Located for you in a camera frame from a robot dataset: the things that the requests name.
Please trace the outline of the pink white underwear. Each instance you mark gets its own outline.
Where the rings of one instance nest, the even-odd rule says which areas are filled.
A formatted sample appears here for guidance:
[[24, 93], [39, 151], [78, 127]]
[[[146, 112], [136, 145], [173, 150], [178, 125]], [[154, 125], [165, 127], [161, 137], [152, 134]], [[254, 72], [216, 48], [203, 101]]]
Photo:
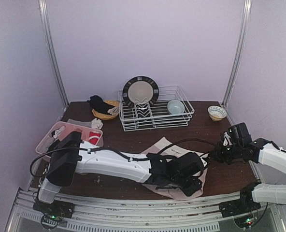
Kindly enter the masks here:
[[207, 174], [207, 155], [173, 145], [162, 137], [143, 153], [148, 156], [174, 156], [152, 159], [152, 175], [143, 186], [156, 194], [177, 200], [192, 200], [203, 194]]

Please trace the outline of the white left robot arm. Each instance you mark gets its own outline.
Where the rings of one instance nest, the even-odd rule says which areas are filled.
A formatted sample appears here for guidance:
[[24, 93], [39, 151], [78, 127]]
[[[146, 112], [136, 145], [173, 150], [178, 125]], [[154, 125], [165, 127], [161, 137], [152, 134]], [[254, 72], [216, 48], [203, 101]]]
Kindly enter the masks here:
[[129, 179], [158, 189], [180, 189], [187, 197], [201, 189], [199, 176], [207, 161], [195, 152], [180, 157], [161, 154], [130, 154], [98, 147], [71, 132], [46, 153], [47, 174], [38, 193], [42, 203], [51, 204], [62, 187], [72, 184], [75, 174], [103, 174]]

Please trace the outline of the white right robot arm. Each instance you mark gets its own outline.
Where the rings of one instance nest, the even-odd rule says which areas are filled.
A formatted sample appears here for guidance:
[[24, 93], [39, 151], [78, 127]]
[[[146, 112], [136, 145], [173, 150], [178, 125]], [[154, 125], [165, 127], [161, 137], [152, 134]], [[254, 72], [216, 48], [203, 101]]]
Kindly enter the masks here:
[[250, 199], [286, 205], [286, 150], [272, 140], [253, 140], [244, 122], [222, 133], [209, 157], [228, 165], [236, 161], [252, 163], [260, 182], [245, 189]]

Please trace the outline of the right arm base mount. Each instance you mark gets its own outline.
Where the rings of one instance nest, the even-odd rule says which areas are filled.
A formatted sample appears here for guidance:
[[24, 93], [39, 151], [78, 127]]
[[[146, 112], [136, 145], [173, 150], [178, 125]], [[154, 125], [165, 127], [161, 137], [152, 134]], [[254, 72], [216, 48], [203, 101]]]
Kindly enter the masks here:
[[245, 202], [241, 199], [222, 202], [219, 210], [222, 218], [233, 217], [233, 221], [240, 229], [250, 229], [257, 220], [260, 203]]

